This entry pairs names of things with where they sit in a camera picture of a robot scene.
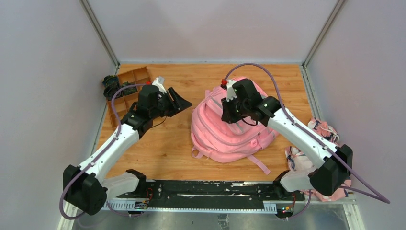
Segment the gray wall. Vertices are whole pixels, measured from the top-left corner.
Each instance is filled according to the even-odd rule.
[[[79,1],[0,1],[0,229],[54,230],[62,172],[90,154],[114,73]]]
[[[336,0],[90,0],[121,62],[300,62]]]
[[[353,168],[392,204],[357,195],[366,229],[405,229],[406,1],[349,0],[309,66]],[[355,187],[364,188],[358,181]]]

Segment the wooden tray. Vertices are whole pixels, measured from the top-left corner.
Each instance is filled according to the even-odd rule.
[[[146,67],[137,68],[125,73],[118,74],[117,77],[120,85],[122,85],[124,82],[129,82],[130,84],[144,84],[148,81],[152,82],[151,74],[149,74],[149,71]],[[114,107],[120,119],[122,119],[124,115],[128,113],[131,105],[134,102],[138,101],[138,93],[141,90],[141,86],[137,86],[137,90],[138,91],[135,93],[125,95],[114,100]],[[118,126],[119,121],[114,116],[112,102],[109,100],[107,100],[107,107],[109,108],[108,116],[110,117],[112,128],[115,129]]]

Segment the wooden tabletop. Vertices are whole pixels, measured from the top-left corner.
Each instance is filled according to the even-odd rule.
[[[122,65],[120,72],[147,66],[152,79],[165,78],[165,88],[173,87],[193,106],[149,130],[131,146],[111,168],[107,177],[118,176],[127,169],[135,169],[148,179],[164,180],[220,180],[272,181],[287,169],[284,149],[291,143],[279,135],[266,149],[254,154],[271,170],[269,175],[247,158],[231,163],[218,163],[205,157],[191,156],[193,147],[190,124],[192,110],[204,98],[205,90],[212,90],[235,65],[220,64],[144,64]],[[275,77],[283,101],[290,111],[307,124],[312,113],[298,65],[264,65]],[[230,77],[246,76],[255,81],[268,95],[276,97],[272,81],[263,70],[244,66]],[[158,124],[162,118],[154,120]],[[113,133],[108,116],[104,121],[98,147]]]

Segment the robotic arm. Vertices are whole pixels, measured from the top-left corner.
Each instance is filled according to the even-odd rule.
[[[284,171],[275,180],[280,197],[288,196],[300,189],[316,189],[323,195],[331,196],[342,185],[350,172],[329,152],[335,153],[348,165],[352,166],[352,150],[347,145],[342,147],[318,136],[314,131],[300,122],[280,101],[269,96],[265,99],[255,89],[249,79],[238,82],[222,82],[227,90],[227,97],[222,99],[222,120],[235,123],[244,117],[261,122],[284,137],[306,153],[314,164],[312,168],[302,171]]]
[[[63,185],[65,190],[68,188],[64,200],[94,215],[106,200],[141,189],[138,184],[145,182],[146,177],[135,170],[110,179],[105,176],[125,151],[152,127],[153,119],[174,116],[192,105],[173,88],[167,92],[163,81],[158,77],[151,85],[143,86],[138,102],[131,106],[111,137],[78,167],[70,165],[64,170]]]

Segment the pink backpack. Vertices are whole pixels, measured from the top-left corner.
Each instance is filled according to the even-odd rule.
[[[255,84],[258,92],[266,97],[266,93]],[[250,126],[243,121],[234,124],[228,124],[221,120],[223,107],[221,99],[226,97],[226,90],[220,86],[215,87],[213,91],[206,90],[205,98],[197,105],[192,113],[192,141],[194,147],[192,156],[201,158],[206,156],[221,163],[227,163],[247,157],[257,164],[265,174],[271,171],[252,156],[258,150],[266,148],[278,135],[275,130],[265,127],[258,123],[256,126]],[[244,119],[250,124],[255,121],[250,117]]]

